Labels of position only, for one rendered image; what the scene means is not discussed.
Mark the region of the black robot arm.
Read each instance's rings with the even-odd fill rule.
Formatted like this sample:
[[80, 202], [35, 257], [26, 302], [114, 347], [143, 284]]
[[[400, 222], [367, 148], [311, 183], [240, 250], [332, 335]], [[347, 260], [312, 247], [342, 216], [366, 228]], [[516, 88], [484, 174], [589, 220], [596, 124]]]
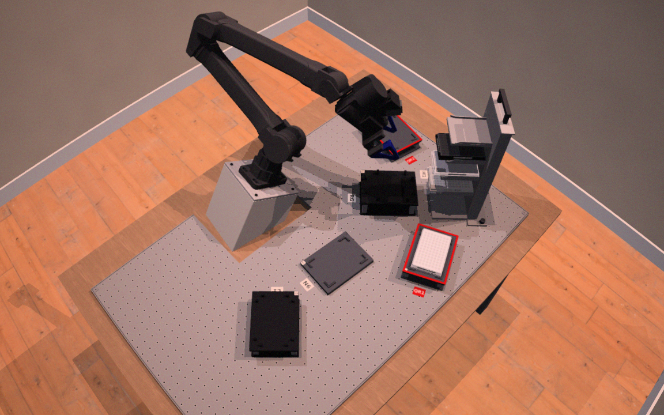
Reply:
[[359, 125], [371, 134], [384, 128], [383, 116], [403, 113], [399, 95], [391, 88], [386, 91], [374, 74], [349, 86], [346, 74], [339, 69], [325, 66], [251, 31], [223, 12], [198, 15], [193, 22], [186, 53], [205, 66], [255, 126], [263, 149], [251, 164], [242, 165], [238, 170], [255, 190], [285, 184], [287, 177], [281, 172], [282, 163], [293, 162], [292, 157], [301, 157], [300, 152], [305, 149], [307, 139], [301, 128], [275, 115], [223, 53], [216, 40], [288, 74], [326, 98], [329, 104], [339, 100], [335, 113], [350, 124], [358, 122], [367, 110]]

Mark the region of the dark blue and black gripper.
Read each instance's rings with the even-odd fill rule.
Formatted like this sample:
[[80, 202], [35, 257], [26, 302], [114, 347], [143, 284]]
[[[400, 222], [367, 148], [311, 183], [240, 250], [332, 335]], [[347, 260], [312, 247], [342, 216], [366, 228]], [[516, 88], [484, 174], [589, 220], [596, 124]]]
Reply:
[[[391, 140], [387, 140], [384, 144], [380, 143], [375, 145], [374, 141], [379, 139], [385, 138], [386, 135], [384, 135], [384, 130], [389, 131], [391, 133], [395, 133], [397, 131], [397, 128], [394, 124], [394, 121], [392, 119], [392, 116], [383, 116], [383, 127], [381, 130], [379, 130], [375, 134], [369, 133], [366, 129], [362, 128], [359, 123], [364, 120], [365, 116], [367, 114], [367, 110], [364, 111], [364, 115], [362, 115], [361, 119], [354, 123], [351, 124], [354, 126], [354, 128], [357, 128], [359, 131], [362, 133], [362, 145], [364, 145], [364, 149], [367, 150], [367, 156], [371, 157], [372, 159], [390, 159], [390, 160], [397, 160], [399, 158], [398, 153], [395, 150], [394, 145], [392, 144]], [[391, 128], [389, 128], [388, 125], [388, 120], [390, 122]], [[393, 156], [390, 156], [389, 154], [381, 153], [384, 152], [384, 150], [388, 151], [390, 150], [391, 153], [393, 153]]]

